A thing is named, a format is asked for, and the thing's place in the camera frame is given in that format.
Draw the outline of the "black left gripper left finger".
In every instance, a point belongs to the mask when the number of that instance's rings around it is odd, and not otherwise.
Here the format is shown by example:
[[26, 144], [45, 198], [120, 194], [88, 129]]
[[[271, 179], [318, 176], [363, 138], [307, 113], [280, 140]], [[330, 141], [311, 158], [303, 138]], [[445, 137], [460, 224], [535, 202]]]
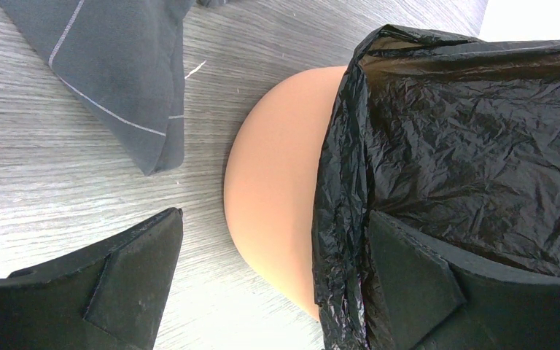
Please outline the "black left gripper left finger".
[[152, 349], [182, 239], [169, 208], [0, 279], [0, 349]]

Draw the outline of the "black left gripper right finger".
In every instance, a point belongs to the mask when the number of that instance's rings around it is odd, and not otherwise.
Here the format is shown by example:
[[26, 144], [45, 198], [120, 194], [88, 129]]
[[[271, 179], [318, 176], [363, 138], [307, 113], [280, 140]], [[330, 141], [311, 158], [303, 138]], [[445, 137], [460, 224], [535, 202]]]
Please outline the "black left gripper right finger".
[[486, 259], [372, 211], [396, 349], [560, 349], [560, 277]]

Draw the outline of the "black plastic trash bag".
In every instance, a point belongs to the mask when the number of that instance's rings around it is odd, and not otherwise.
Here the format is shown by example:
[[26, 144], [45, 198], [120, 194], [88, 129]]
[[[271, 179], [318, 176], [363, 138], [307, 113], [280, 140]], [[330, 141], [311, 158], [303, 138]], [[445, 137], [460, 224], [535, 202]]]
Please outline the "black plastic trash bag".
[[372, 211], [560, 277], [560, 40], [385, 25], [356, 47], [314, 198], [326, 349], [396, 349], [367, 235]]

